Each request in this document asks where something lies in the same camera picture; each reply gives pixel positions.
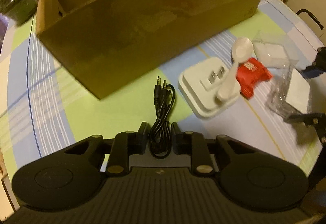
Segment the clear plastic tray lid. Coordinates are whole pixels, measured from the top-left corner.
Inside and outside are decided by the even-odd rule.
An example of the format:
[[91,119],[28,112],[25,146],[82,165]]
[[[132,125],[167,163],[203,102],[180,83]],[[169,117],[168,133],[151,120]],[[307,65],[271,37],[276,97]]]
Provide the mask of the clear plastic tray lid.
[[267,68],[282,69],[299,62],[296,45],[288,35],[258,31],[252,43],[257,60]]

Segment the white plastic spoon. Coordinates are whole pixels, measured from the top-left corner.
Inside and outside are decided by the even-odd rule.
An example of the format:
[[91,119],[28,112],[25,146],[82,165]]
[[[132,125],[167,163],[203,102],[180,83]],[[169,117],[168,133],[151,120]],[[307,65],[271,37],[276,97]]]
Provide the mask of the white plastic spoon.
[[231,50],[233,65],[217,91],[216,95],[219,100],[226,101],[233,95],[238,67],[251,58],[253,50],[252,41],[246,37],[240,37],[234,42]]

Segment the clear case with white pad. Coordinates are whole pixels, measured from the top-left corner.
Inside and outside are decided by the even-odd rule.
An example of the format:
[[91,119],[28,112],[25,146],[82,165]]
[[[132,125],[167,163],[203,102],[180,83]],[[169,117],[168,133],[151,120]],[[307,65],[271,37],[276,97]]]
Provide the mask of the clear case with white pad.
[[283,119],[307,114],[311,109],[310,82],[300,70],[291,64],[287,65],[275,77],[266,105]]

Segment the checkered tablecloth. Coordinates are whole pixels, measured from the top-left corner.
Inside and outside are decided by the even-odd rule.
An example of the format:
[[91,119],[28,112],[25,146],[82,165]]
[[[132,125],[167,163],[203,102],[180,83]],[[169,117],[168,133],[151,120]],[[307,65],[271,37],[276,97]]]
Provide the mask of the checkered tablecloth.
[[[189,49],[104,100],[84,89],[38,41],[35,19],[17,27],[8,24],[1,50],[1,150],[10,176],[25,164],[93,134],[112,138],[155,120],[154,85],[161,77],[177,86],[189,66],[210,57],[230,64],[231,46],[241,36],[257,33],[285,36],[296,49],[299,68],[316,57],[322,42],[280,0],[261,0],[256,14]],[[208,138],[229,135],[290,161],[309,173],[322,145],[313,128],[289,125],[269,111],[269,82],[260,83],[250,100],[238,99],[221,114],[199,119],[177,95],[170,120],[182,130]]]

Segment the white power adapter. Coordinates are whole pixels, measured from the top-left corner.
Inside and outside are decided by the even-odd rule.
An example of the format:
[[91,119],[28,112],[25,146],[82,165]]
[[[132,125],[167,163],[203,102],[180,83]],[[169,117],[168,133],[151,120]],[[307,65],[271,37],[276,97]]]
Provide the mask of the white power adapter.
[[240,97],[240,84],[236,82],[233,94],[222,101],[217,92],[229,69],[218,57],[211,57],[188,67],[178,77],[178,86],[187,103],[199,118],[211,118],[226,110]]

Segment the red snack packet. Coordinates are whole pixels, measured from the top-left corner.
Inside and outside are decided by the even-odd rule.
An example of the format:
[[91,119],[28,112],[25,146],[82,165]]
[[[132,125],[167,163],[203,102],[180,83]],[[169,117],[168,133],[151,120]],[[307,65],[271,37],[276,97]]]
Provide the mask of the red snack packet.
[[255,58],[250,58],[241,64],[237,71],[237,81],[240,84],[240,93],[246,99],[252,98],[256,85],[263,81],[269,81],[273,75]]

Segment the brown cardboard box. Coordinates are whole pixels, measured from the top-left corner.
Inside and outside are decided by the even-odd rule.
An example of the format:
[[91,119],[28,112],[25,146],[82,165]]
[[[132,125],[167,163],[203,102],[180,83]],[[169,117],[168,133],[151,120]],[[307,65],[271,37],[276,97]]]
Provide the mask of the brown cardboard box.
[[256,12],[260,0],[39,0],[36,35],[98,99]]

